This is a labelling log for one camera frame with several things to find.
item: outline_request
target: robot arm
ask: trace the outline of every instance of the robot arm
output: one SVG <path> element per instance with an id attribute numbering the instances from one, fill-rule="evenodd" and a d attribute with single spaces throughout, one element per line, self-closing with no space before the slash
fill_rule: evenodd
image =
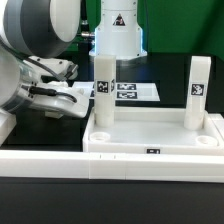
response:
<path id="1" fill-rule="evenodd" d="M 1 0 L 0 36 L 10 48 L 50 58 L 62 53 L 79 25 L 80 0 Z M 44 84 L 30 66 L 0 49 L 0 106 L 32 108 L 84 117 L 89 101 L 73 88 Z"/>
<path id="2" fill-rule="evenodd" d="M 71 44 L 79 27 L 80 0 L 1 0 L 0 35 L 27 55 L 52 58 Z"/>

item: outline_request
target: white block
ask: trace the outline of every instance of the white block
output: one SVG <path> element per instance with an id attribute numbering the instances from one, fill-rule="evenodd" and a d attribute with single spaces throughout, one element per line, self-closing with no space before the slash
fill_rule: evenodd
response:
<path id="1" fill-rule="evenodd" d="M 96 124 L 109 127 L 114 123 L 116 57 L 97 56 L 94 61 Z"/>
<path id="2" fill-rule="evenodd" d="M 90 153 L 90 179 L 125 179 L 126 155 L 113 153 Z"/>
<path id="3" fill-rule="evenodd" d="M 210 67 L 210 57 L 192 57 L 184 121 L 185 128 L 189 130 L 202 128 Z"/>

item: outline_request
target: white robot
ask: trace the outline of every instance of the white robot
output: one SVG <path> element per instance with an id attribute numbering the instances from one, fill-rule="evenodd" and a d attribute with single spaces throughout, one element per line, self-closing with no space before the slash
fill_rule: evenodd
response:
<path id="1" fill-rule="evenodd" d="M 0 1 L 0 145 L 16 124 L 11 112 L 21 105 L 55 117 L 86 116 L 89 99 L 64 82 L 66 74 L 74 77 L 76 67 L 68 61 L 50 59 L 65 51 L 75 38 L 80 4 L 80 0 Z M 32 57 L 24 60 L 15 51 Z M 44 65 L 52 62 L 53 66 Z M 59 82 L 43 83 L 43 68 Z"/>
<path id="2" fill-rule="evenodd" d="M 137 0 L 101 0 L 101 22 L 90 57 L 114 55 L 121 66 L 144 62 L 143 30 L 137 23 Z"/>

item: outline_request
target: white plastic fixture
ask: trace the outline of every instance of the white plastic fixture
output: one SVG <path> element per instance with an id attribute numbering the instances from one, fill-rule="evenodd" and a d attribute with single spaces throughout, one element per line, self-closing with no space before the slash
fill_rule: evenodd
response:
<path id="1" fill-rule="evenodd" d="M 95 30 L 95 49 L 90 56 L 115 55 L 117 60 L 147 56 L 143 31 L 137 23 L 137 0 L 102 0 L 101 22 Z"/>
<path id="2" fill-rule="evenodd" d="M 94 81 L 96 123 L 100 127 L 109 127 L 114 124 L 116 57 L 95 57 Z"/>
<path id="3" fill-rule="evenodd" d="M 203 126 L 210 68 L 210 57 L 192 57 L 184 120 L 189 130 L 200 130 Z"/>

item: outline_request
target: white base platform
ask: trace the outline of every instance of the white base platform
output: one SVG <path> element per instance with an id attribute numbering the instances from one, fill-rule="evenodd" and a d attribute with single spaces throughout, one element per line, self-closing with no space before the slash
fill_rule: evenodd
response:
<path id="1" fill-rule="evenodd" d="M 209 115 L 219 149 L 204 154 L 137 154 L 103 152 L 35 152 L 0 150 L 0 176 L 78 179 L 194 181 L 224 183 L 224 120 Z"/>

